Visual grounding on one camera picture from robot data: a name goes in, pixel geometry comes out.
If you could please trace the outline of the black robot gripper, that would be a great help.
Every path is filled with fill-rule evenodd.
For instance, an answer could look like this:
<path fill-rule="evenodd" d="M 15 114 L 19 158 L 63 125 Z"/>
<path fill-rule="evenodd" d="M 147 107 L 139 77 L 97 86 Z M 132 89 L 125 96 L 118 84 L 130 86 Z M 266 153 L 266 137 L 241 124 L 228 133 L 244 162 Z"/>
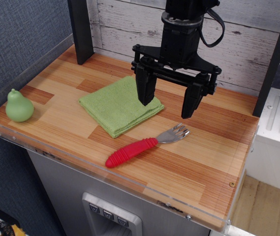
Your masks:
<path fill-rule="evenodd" d="M 222 70 L 197 53 L 199 42 L 204 40 L 202 19 L 164 19 L 163 23 L 160 47 L 133 46 L 132 70 L 136 74 L 138 99 L 144 106 L 152 101 L 157 79 L 187 87 L 181 114 L 187 119 L 203 96 L 214 94 Z"/>

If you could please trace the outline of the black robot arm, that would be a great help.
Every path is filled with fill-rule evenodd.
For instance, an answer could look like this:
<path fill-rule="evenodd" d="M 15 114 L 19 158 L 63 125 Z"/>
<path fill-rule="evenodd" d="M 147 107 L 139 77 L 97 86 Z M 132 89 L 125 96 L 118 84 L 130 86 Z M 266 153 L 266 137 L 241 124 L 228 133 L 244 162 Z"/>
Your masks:
<path fill-rule="evenodd" d="M 204 42 L 202 26 L 207 13 L 221 27 L 221 17 L 213 11 L 218 0 L 168 0 L 161 20 L 164 23 L 160 47 L 135 45 L 132 70 L 136 75 L 138 99 L 148 105 L 155 96 L 157 79 L 186 87 L 182 114 L 190 118 L 202 98 L 216 91 L 216 79 L 222 70 L 197 53 Z"/>

